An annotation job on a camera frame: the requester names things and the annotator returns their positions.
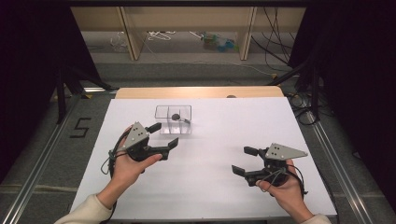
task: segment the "wooden edge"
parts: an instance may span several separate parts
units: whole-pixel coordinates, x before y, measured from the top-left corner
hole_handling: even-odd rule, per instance
[[[121,88],[116,99],[284,97],[278,86]]]

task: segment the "white sleeve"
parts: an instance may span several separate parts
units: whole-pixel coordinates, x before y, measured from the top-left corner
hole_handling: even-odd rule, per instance
[[[55,224],[97,224],[107,220],[111,216],[111,212],[112,210],[101,204],[96,194],[92,194],[73,212],[62,217]]]
[[[317,214],[301,224],[332,224],[332,223],[326,216],[322,214]]]

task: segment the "gray floor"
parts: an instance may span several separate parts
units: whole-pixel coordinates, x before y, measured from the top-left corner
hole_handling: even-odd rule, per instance
[[[221,34],[233,38],[233,34]],[[204,48],[203,42],[190,33],[169,35],[171,40],[148,40],[139,61],[132,62],[128,52],[116,52],[110,45],[110,38],[115,33],[84,33],[87,46],[104,82],[117,87],[152,87],[152,86],[247,86],[266,85],[272,74],[281,75],[284,71],[271,69],[265,63],[262,49],[252,42],[247,61],[241,62],[236,51],[218,52],[215,49]],[[261,43],[266,43],[262,34],[254,37]],[[293,39],[289,34],[282,35],[282,42],[292,46]],[[284,57],[277,45],[270,49],[279,57]],[[283,63],[273,57],[268,57],[271,67],[288,71]],[[293,77],[281,84],[285,93],[294,92]],[[85,87],[95,87],[83,82]],[[79,182],[84,174],[92,148],[99,133],[107,106],[112,93],[96,93],[89,97],[73,96],[69,105],[76,103],[71,112],[59,142],[50,155],[48,164],[40,176],[35,191],[23,210],[19,223],[53,223],[59,217],[69,212],[78,190]],[[373,223],[396,223],[396,216],[384,198],[380,189],[370,176],[364,164],[352,156],[354,151],[347,135],[331,114],[329,107],[321,109],[320,125],[323,126],[332,147],[336,151],[353,186],[362,198]],[[84,138],[73,138],[72,135],[83,134],[75,130],[79,119],[81,125],[89,130]],[[37,127],[35,136],[29,146],[22,152],[7,178],[0,186],[0,217],[4,218],[8,208],[18,195],[21,186],[39,159],[40,153],[46,147],[52,131],[56,128],[56,99],[49,101],[47,114]],[[337,175],[324,152],[323,143],[319,141],[315,126],[301,125],[305,141],[311,154],[329,183],[338,209],[340,223],[359,223]],[[269,220],[268,223],[293,223],[290,218]]]

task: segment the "white tabletop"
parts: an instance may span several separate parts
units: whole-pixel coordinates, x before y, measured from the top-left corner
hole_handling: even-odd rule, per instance
[[[313,213],[336,212],[318,174],[287,98],[121,99],[112,100],[81,180],[72,209],[100,191],[109,175],[101,172],[107,152],[135,121],[156,122],[157,105],[191,105],[191,134],[152,133],[148,144],[167,146],[179,137],[168,161],[159,161],[118,200],[112,219],[132,221],[254,220],[287,217],[275,198],[249,187],[232,172],[232,165],[256,171],[262,160],[244,147],[266,148],[272,143],[308,152],[294,160],[302,171],[304,200]]]

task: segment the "hand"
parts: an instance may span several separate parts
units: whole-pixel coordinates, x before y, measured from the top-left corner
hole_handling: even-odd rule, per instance
[[[293,161],[287,160],[286,163],[291,165],[289,166],[289,171],[296,174],[295,169],[292,167]],[[279,187],[275,187],[264,180],[257,181],[256,185],[262,190],[272,194],[276,198],[277,203],[285,209],[297,223],[305,222],[314,216],[306,207],[303,196],[301,195],[299,182],[293,176],[288,175],[287,181]]]
[[[124,145],[125,140],[126,137],[122,139],[120,146]],[[125,151],[119,151],[114,162],[113,177],[96,197],[105,207],[111,209],[116,200],[137,180],[139,175],[162,157],[163,155],[156,154],[144,161],[134,161],[128,154],[125,154]]]

